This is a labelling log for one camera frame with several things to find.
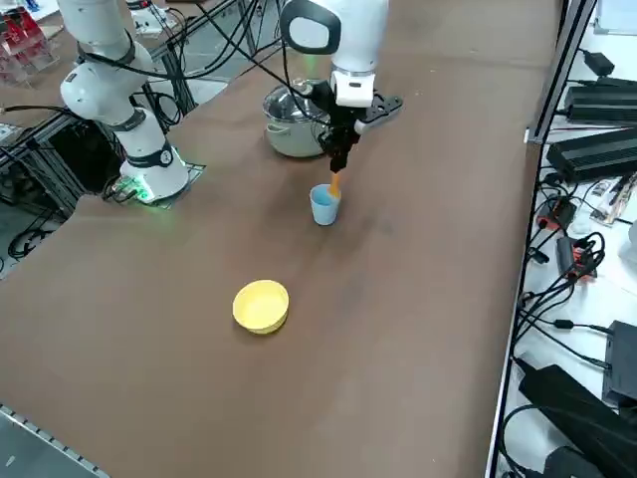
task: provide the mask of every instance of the black device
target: black device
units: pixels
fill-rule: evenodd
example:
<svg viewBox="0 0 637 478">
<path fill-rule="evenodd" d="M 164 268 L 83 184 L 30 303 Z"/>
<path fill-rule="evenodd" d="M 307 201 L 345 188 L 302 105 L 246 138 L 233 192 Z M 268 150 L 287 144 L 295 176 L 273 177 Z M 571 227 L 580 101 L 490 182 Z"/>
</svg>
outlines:
<svg viewBox="0 0 637 478">
<path fill-rule="evenodd" d="M 575 123 L 637 124 L 637 87 L 570 87 L 564 113 Z"/>
<path fill-rule="evenodd" d="M 637 171 L 637 128 L 557 141 L 546 158 L 568 182 Z"/>
<path fill-rule="evenodd" d="M 597 270 L 593 269 L 582 276 L 589 268 L 592 259 L 590 250 L 577 246 L 577 240 L 571 237 L 560 237 L 555 242 L 555 255 L 559 274 L 569 273 L 573 278 L 584 280 L 589 277 L 597 277 Z"/>
<path fill-rule="evenodd" d="M 577 208 L 567 197 L 552 194 L 537 212 L 537 224 L 545 221 L 545 228 L 554 231 L 556 229 L 568 229 L 575 217 Z"/>
<path fill-rule="evenodd" d="M 581 50 L 581 52 L 584 54 L 584 63 L 586 66 L 598 77 L 607 77 L 615 70 L 613 62 L 608 60 L 603 53 L 591 53 L 587 50 Z"/>
<path fill-rule="evenodd" d="M 604 399 L 621 405 L 637 400 L 637 327 L 615 321 L 606 342 L 606 362 L 610 369 L 604 372 Z"/>
<path fill-rule="evenodd" d="M 605 478 L 595 465 L 567 446 L 554 449 L 544 461 L 544 478 Z"/>
<path fill-rule="evenodd" d="M 313 85 L 309 98 L 321 111 L 329 115 L 329 127 L 318 135 L 318 143 L 330 157 L 329 170 L 338 173 L 347 167 L 349 152 L 360 140 L 359 125 L 367 127 L 382 124 L 402 109 L 402 99 L 385 97 L 374 91 L 369 108 L 341 107 L 328 82 Z"/>
<path fill-rule="evenodd" d="M 518 362 L 525 372 L 520 392 L 588 462 L 605 478 L 637 477 L 637 430 L 558 365 Z"/>
</svg>

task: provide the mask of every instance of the white device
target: white device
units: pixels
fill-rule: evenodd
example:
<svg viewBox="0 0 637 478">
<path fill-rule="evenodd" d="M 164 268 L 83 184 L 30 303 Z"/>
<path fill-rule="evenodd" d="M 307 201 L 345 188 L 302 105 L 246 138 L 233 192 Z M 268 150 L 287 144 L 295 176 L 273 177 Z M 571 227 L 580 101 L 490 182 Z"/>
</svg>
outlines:
<svg viewBox="0 0 637 478">
<path fill-rule="evenodd" d="M 58 3 L 67 31 L 83 49 L 139 70 L 152 70 L 150 54 L 124 29 L 116 0 Z M 60 91 L 73 113 L 100 121 L 113 131 L 126 152 L 119 172 L 136 184 L 139 200 L 151 203 L 181 191 L 188 182 L 188 169 L 154 114 L 134 108 L 128 100 L 145 82 L 145 75 L 86 59 L 62 81 Z"/>
<path fill-rule="evenodd" d="M 342 107 L 369 108 L 389 0 L 289 0 L 281 11 L 288 45 L 311 55 L 332 55 L 329 80 Z"/>
</svg>

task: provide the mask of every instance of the yellow bowl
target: yellow bowl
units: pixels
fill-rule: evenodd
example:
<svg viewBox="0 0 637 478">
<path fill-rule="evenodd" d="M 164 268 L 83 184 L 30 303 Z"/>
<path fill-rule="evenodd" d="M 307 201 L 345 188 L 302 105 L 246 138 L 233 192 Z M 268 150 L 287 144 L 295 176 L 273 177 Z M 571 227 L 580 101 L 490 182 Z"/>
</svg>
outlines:
<svg viewBox="0 0 637 478">
<path fill-rule="evenodd" d="M 232 303 L 237 323 L 253 334 L 270 334 L 286 321 L 290 297 L 275 281 L 256 281 L 244 287 Z"/>
</svg>

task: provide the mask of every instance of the stainless steel pot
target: stainless steel pot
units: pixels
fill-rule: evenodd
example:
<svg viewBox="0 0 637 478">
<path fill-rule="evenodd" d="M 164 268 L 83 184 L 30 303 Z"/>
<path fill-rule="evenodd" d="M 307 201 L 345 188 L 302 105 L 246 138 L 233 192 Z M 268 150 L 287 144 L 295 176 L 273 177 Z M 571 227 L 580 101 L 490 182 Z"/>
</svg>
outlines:
<svg viewBox="0 0 637 478">
<path fill-rule="evenodd" d="M 306 98 L 297 96 L 297 103 L 307 115 L 299 110 L 288 87 L 276 87 L 266 96 L 263 101 L 263 113 L 268 118 L 266 137 L 276 151 L 286 156 L 322 154 L 317 138 L 325 126 L 308 117 L 327 121 L 329 116 Z"/>
</svg>

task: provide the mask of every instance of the small plastic cup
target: small plastic cup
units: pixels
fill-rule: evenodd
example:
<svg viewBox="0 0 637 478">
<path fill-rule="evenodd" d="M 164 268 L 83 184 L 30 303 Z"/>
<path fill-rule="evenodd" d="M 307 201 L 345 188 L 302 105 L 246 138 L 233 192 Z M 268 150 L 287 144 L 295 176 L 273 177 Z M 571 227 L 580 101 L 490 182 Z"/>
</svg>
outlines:
<svg viewBox="0 0 637 478">
<path fill-rule="evenodd" d="M 340 198 L 329 194 L 329 184 L 319 184 L 310 191 L 310 203 L 315 223 L 329 226 L 336 220 Z"/>
</svg>

